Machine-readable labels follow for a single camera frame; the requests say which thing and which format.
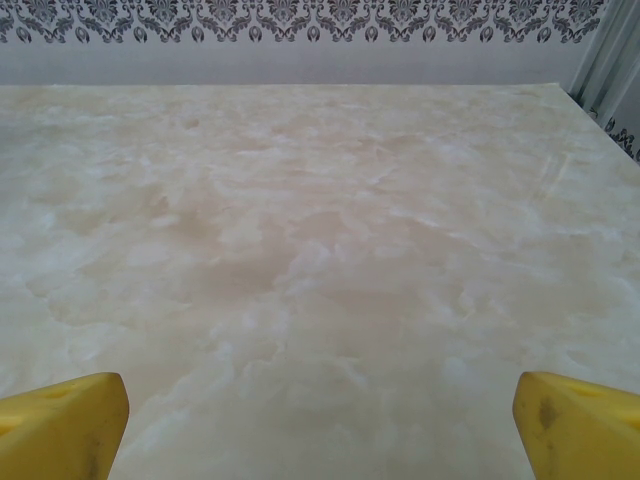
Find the damask pattern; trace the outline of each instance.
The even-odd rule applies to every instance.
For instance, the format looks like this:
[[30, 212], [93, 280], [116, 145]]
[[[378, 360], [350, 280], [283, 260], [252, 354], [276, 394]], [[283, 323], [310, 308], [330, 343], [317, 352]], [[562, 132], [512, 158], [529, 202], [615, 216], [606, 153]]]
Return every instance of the damask pattern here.
[[617, 133], [612, 133], [616, 128], [616, 121], [612, 118], [605, 127], [604, 131], [609, 134], [611, 139], [616, 142], [624, 152], [633, 158], [638, 164], [640, 164], [640, 145], [636, 145], [638, 148], [635, 153], [633, 142], [635, 141], [635, 135], [631, 135], [626, 128], [621, 129]]
[[0, 43], [578, 43], [605, 0], [0, 0]]

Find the damask wallpaper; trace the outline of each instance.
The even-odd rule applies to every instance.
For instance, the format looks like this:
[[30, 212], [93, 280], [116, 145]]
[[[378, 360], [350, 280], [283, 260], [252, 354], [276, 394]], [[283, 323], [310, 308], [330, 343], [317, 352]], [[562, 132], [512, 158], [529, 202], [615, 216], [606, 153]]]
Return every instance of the damask wallpaper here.
[[616, 142], [627, 155], [633, 158], [636, 163], [640, 164], [640, 142], [635, 141], [635, 135], [625, 127], [616, 128], [615, 118], [612, 118], [609, 121], [605, 128], [605, 132], [609, 134], [612, 140]]
[[579, 43], [605, 0], [0, 0], [0, 42]]

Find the wallpaper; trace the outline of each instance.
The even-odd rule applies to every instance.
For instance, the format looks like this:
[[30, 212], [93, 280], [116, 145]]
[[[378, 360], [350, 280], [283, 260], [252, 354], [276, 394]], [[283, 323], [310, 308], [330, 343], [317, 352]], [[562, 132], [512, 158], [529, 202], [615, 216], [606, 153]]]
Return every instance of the wallpaper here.
[[2, 43], [579, 43], [604, 0], [0, 0]]
[[634, 144], [636, 139], [635, 135], [631, 134], [627, 128], [616, 128], [615, 118], [609, 120], [605, 132], [609, 134], [613, 141], [616, 142], [627, 155], [640, 164], [640, 141]]

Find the yellow plastic object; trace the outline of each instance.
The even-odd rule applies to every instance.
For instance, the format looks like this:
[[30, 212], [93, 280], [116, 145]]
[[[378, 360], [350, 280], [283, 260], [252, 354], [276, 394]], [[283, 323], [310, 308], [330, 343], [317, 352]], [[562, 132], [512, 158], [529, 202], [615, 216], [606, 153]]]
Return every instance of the yellow plastic object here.
[[537, 480], [640, 479], [640, 396], [524, 373], [513, 416]]
[[105, 480], [129, 417], [120, 375], [0, 400], [0, 479]]

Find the marble slab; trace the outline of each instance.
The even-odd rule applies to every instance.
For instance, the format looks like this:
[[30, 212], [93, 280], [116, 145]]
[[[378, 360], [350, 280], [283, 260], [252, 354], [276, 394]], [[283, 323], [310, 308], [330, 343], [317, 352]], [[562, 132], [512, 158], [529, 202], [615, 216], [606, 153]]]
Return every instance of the marble slab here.
[[556, 85], [0, 88], [0, 395], [123, 375], [111, 480], [531, 479], [640, 392], [640, 168]]

